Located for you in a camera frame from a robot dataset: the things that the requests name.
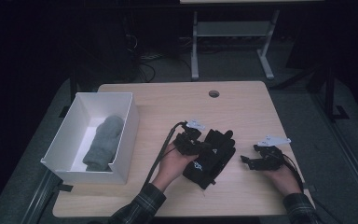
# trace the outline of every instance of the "dark background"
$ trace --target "dark background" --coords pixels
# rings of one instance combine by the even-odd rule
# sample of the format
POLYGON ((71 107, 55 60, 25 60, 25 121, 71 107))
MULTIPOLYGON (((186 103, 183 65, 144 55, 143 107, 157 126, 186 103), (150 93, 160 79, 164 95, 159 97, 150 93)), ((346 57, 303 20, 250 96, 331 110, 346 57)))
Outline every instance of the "dark background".
MULTIPOLYGON (((296 38, 290 66, 327 64, 358 102, 358 1, 328 3, 335 4, 308 11, 294 33, 285 21, 297 14, 283 10, 276 35, 296 38)), ((124 11, 62 7, 54 1, 0 1, 0 193, 67 78, 80 91, 131 82, 136 55, 126 50, 125 34, 171 55, 177 53, 177 37, 191 34, 192 14, 186 11, 140 11, 124 21, 124 11)))

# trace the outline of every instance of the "circular hole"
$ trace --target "circular hole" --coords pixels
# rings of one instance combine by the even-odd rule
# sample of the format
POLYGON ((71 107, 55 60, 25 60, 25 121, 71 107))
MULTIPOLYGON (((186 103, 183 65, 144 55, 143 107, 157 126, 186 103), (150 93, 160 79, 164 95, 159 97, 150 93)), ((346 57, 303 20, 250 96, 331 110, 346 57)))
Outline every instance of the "circular hole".
POLYGON ((218 91, 209 91, 209 96, 211 96, 212 98, 216 98, 220 95, 220 93, 218 91))

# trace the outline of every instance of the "gray carpet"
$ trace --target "gray carpet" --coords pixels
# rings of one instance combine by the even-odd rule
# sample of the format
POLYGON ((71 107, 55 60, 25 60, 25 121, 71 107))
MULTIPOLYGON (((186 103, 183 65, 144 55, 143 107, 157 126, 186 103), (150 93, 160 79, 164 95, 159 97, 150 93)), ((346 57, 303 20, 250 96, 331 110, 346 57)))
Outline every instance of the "gray carpet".
MULTIPOLYGON (((285 68, 291 43, 274 42, 268 52, 268 58, 276 78, 267 80, 256 58, 255 49, 258 44, 255 42, 243 49, 201 54, 199 56, 200 81, 262 80, 266 85, 273 86, 298 72, 295 69, 285 68)), ((153 82, 190 81, 189 56, 183 54, 180 60, 161 58, 148 63, 156 70, 153 82)), ((152 70, 146 66, 142 68, 146 75, 151 77, 152 70)), ((343 223, 358 223, 358 183, 343 157, 341 144, 332 132, 331 122, 321 112, 319 99, 323 93, 311 95, 305 91, 308 79, 308 77, 303 78, 284 91, 270 91, 272 101, 287 136, 293 141, 292 149, 311 189, 312 197, 343 223)), ((142 80, 138 78, 135 82, 142 82, 142 80)), ((36 191, 47 170, 40 163, 40 159, 45 155, 62 123, 60 118, 62 109, 69 104, 70 90, 67 80, 51 102, 46 116, 0 197, 0 223, 105 221, 105 218, 57 218, 51 213, 57 194, 50 194, 51 189, 46 189, 45 194, 36 191), (42 194, 45 199, 52 195, 46 209, 43 210, 43 207, 36 210, 32 210, 32 207, 31 210, 29 209, 30 204, 34 203, 35 194, 42 194)), ((358 106, 349 90, 338 81, 336 104, 342 105, 351 119, 338 120, 333 126, 339 129, 358 159, 358 106)), ((52 177, 52 182, 58 183, 58 181, 58 178, 52 177)), ((319 204, 316 207, 325 223, 336 223, 319 204)), ((263 224, 288 223, 286 216, 261 217, 260 221, 263 224)))

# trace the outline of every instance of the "wooden table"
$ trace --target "wooden table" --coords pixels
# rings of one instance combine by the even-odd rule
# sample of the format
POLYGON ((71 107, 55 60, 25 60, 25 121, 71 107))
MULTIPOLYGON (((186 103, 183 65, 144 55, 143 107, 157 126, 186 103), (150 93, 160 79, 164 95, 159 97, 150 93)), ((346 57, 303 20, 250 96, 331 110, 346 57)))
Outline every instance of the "wooden table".
MULTIPOLYGON (((216 184, 202 190, 181 176, 165 191, 158 217, 226 217, 282 215, 282 195, 268 179, 249 170, 240 155, 259 158, 253 145, 267 134, 286 137, 267 88, 260 81, 184 82, 102 85, 100 92, 133 92, 140 113, 139 130, 126 185, 76 184, 61 191, 56 217, 109 217, 141 189, 170 129, 179 121, 197 119, 210 129, 232 130, 237 152, 216 184), (213 98, 210 91, 220 95, 213 98)), ((296 162, 289 145, 279 148, 296 162)))

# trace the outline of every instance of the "black glove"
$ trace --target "black glove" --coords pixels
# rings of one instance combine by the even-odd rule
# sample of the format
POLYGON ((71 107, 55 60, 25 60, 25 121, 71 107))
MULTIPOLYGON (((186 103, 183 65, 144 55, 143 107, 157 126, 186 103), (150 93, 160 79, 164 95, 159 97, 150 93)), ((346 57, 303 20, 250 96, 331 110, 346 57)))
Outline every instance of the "black glove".
POLYGON ((183 175, 194 183, 206 189, 222 172, 228 161, 235 153, 235 141, 231 139, 232 131, 222 134, 210 130, 204 143, 211 145, 199 154, 199 157, 188 164, 183 175))

